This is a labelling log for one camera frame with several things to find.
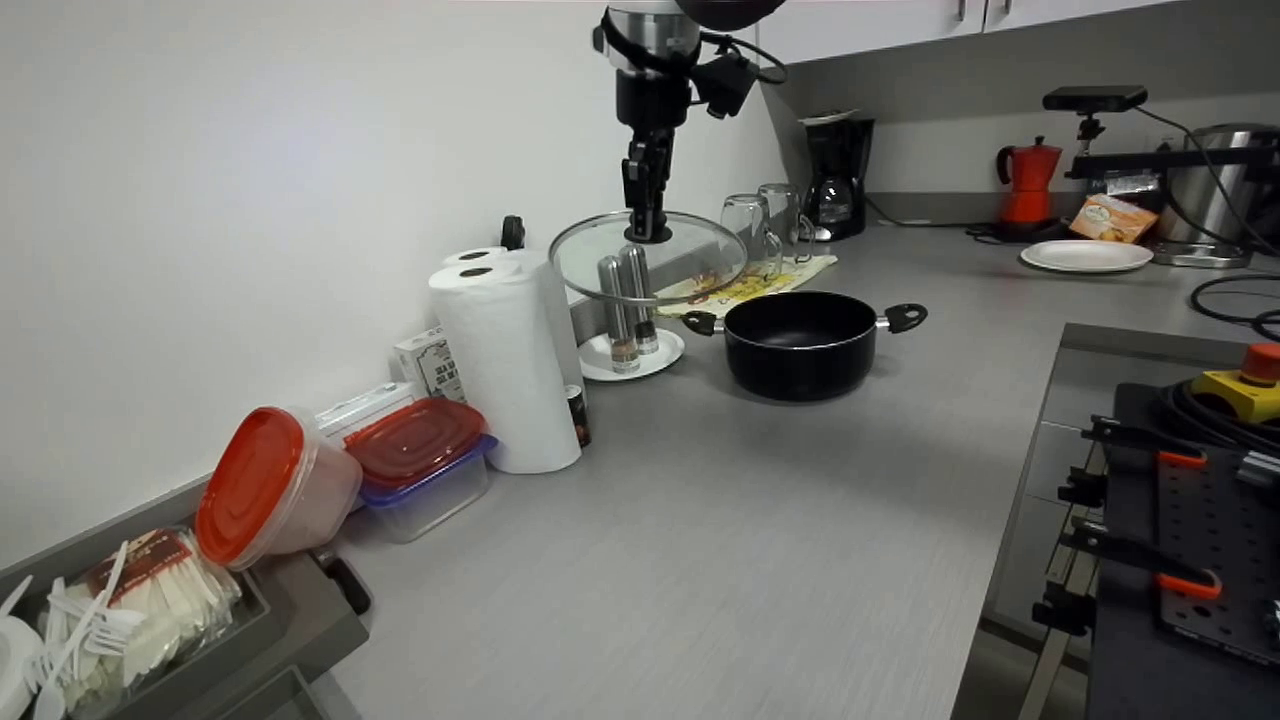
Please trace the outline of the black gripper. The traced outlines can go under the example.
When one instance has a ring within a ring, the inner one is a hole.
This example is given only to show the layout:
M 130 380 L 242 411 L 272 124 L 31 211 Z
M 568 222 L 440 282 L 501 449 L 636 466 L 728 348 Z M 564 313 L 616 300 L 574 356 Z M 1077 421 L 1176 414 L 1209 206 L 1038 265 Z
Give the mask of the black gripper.
M 690 88 L 683 76 L 616 76 L 616 118 L 631 132 L 624 171 L 629 240 L 671 240 L 664 184 L 671 171 L 676 127 L 686 118 Z

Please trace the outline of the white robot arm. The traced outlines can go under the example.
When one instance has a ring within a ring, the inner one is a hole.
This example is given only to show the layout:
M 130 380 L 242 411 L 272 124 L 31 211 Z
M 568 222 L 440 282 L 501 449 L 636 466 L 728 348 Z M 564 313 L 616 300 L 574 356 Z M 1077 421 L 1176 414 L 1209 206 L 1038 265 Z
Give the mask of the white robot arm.
M 676 127 L 690 102 L 714 118 L 737 117 L 751 82 L 780 82 L 785 64 L 745 29 L 773 17 L 785 0 L 606 0 L 591 47 L 616 68 L 616 118 L 631 132 L 624 175 L 624 237 L 664 242 L 664 184 L 671 171 Z

